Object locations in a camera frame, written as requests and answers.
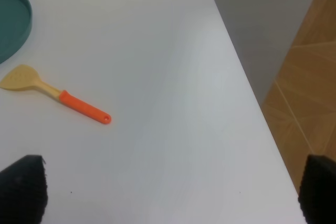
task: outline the teal tray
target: teal tray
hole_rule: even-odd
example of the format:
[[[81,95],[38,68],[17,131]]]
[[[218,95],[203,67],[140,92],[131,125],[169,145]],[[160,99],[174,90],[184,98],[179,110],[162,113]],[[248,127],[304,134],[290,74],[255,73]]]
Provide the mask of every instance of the teal tray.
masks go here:
[[[0,0],[0,63],[12,56],[31,31],[29,0]]]

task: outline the table surface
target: table surface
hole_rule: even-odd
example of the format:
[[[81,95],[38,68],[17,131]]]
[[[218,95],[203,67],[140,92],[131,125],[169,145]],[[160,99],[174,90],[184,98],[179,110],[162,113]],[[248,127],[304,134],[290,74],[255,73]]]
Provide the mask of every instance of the table surface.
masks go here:
[[[0,168],[46,161],[44,224],[304,223],[214,0],[30,0],[18,64],[113,116],[0,90]]]

